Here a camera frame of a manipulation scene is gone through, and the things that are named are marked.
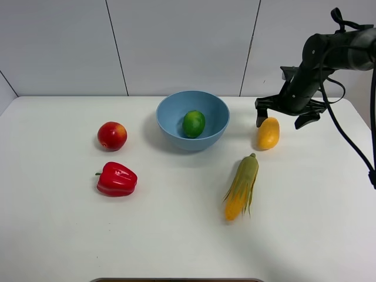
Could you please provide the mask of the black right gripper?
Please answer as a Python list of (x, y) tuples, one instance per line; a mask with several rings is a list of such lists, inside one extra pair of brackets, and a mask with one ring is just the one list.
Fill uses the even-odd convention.
[(312, 100), (320, 87), (318, 68), (281, 66), (284, 85), (278, 95), (272, 98), (257, 98), (256, 126), (260, 127), (268, 118), (268, 110), (298, 116), (294, 122), (298, 130), (303, 126), (320, 120), (320, 114), (325, 111), (325, 103)]

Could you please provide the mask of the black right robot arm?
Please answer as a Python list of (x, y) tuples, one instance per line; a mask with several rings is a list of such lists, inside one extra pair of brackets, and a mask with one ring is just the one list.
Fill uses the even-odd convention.
[(268, 109), (296, 116), (296, 129), (318, 121), (327, 109), (324, 102), (312, 99), (320, 84), (337, 70), (368, 71), (374, 62), (375, 28), (312, 35), (303, 47), (300, 65), (281, 67), (285, 82), (279, 94), (256, 99), (256, 126), (268, 118)]

